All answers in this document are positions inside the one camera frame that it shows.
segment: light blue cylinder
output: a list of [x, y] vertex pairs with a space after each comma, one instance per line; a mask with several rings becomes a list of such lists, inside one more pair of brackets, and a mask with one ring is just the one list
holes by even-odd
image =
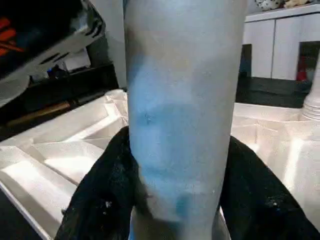
[[130, 146], [154, 219], [136, 240], [211, 240], [240, 65], [246, 0], [130, 0]]

